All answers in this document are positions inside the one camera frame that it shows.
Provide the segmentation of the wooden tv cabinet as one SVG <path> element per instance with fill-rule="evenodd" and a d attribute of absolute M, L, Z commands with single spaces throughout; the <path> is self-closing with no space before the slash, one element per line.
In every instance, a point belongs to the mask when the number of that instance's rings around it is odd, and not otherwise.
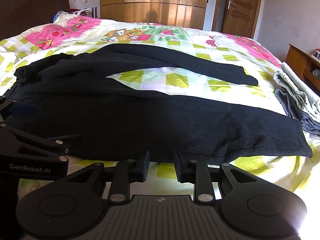
<path fill-rule="evenodd" d="M 319 69 L 319 62 L 316 59 L 294 45 L 289 44 L 285 62 L 303 82 L 319 95 L 320 82 L 313 74 L 315 69 Z"/>

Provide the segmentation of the folded light green cloth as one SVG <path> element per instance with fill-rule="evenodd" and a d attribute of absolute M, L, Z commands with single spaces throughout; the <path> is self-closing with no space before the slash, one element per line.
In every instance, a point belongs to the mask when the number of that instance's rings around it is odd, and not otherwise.
<path fill-rule="evenodd" d="M 319 122 L 319 96 L 295 74 L 286 62 L 281 64 L 281 70 L 274 73 L 273 79 L 277 85 L 289 93 L 301 111 Z"/>

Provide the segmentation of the wooden wardrobe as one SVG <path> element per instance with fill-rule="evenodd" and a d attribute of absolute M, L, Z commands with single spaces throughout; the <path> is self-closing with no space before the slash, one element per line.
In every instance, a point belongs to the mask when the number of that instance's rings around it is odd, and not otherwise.
<path fill-rule="evenodd" d="M 100 16 L 202 29 L 208 0 L 100 0 Z"/>

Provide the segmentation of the colourful checkered bed quilt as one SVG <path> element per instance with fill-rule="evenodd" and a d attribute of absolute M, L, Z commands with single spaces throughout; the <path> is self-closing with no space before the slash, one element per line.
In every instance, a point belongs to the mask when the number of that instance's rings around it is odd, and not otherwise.
<path fill-rule="evenodd" d="M 250 38 L 158 23 L 126 23 L 70 14 L 58 15 L 53 23 L 18 31 L 16 35 L 9 34 L 9 24 L 5 25 L 1 34 L 9 37 L 1 37 L 1 95 L 16 81 L 15 70 L 36 60 L 59 53 L 93 53 L 117 43 L 147 44 L 181 51 L 204 59 L 205 63 L 241 66 L 247 75 L 258 80 L 259 85 L 236 85 L 175 67 L 133 70 L 110 78 L 138 90 L 199 96 L 285 113 L 274 94 L 278 86 L 273 75 L 281 70 L 281 61 Z M 311 158 L 243 157 L 231 164 L 293 191 L 303 199 L 311 198 L 319 193 L 319 137 L 304 134 L 312 149 Z M 168 184 L 175 184 L 175 179 L 172 164 L 152 164 L 152 182 L 146 190 L 166 194 L 177 189 L 181 193 L 191 193 L 191 185 L 165 190 Z"/>

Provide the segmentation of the wooden door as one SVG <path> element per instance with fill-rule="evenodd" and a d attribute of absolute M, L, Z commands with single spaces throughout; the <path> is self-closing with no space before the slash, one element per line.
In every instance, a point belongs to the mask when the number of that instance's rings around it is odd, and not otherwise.
<path fill-rule="evenodd" d="M 253 38 L 261 0 L 216 0 L 212 31 Z"/>

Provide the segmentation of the dark wooden headboard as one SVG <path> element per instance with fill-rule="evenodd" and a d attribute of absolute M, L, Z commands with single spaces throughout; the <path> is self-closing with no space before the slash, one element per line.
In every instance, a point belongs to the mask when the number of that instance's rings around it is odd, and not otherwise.
<path fill-rule="evenodd" d="M 70 12 L 69 0 L 1 0 L 1 40 L 51 23 L 59 11 Z"/>

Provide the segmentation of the folded grey cloth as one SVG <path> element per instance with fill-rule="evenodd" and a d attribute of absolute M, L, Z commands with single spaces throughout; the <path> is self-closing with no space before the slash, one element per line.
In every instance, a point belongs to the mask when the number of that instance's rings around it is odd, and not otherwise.
<path fill-rule="evenodd" d="M 301 122 L 302 130 L 312 135 L 319 136 L 319 122 L 313 120 L 313 118 L 308 115 L 308 113 L 300 110 L 292 96 L 290 96 L 283 89 L 276 89 L 274 91 L 274 94 L 281 103 L 284 112 L 288 117 L 299 120 Z"/>

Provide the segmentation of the white bag by headboard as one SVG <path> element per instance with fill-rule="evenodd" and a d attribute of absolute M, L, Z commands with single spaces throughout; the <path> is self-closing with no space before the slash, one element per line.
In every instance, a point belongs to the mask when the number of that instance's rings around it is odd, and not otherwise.
<path fill-rule="evenodd" d="M 76 15 L 76 16 L 87 16 L 87 17 L 93 17 L 93 15 L 94 15 L 91 8 L 70 9 L 70 12 L 58 11 L 53 18 L 53 22 L 55 22 L 60 16 L 65 15 L 65 14 L 71 14 L 71 15 Z"/>

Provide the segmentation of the black pants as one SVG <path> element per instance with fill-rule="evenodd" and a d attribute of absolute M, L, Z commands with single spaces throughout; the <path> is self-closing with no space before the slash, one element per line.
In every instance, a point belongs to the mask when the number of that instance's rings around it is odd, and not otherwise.
<path fill-rule="evenodd" d="M 174 152 L 209 164 L 255 155 L 311 157 L 300 123 L 262 108 L 136 90 L 113 74 L 180 67 L 237 85 L 258 84 L 244 69 L 166 48 L 112 44 L 93 53 L 57 54 L 16 70 L 9 100 L 35 104 L 14 127 L 42 138 L 75 135 L 73 155 L 122 160 L 149 151 L 170 162 Z"/>

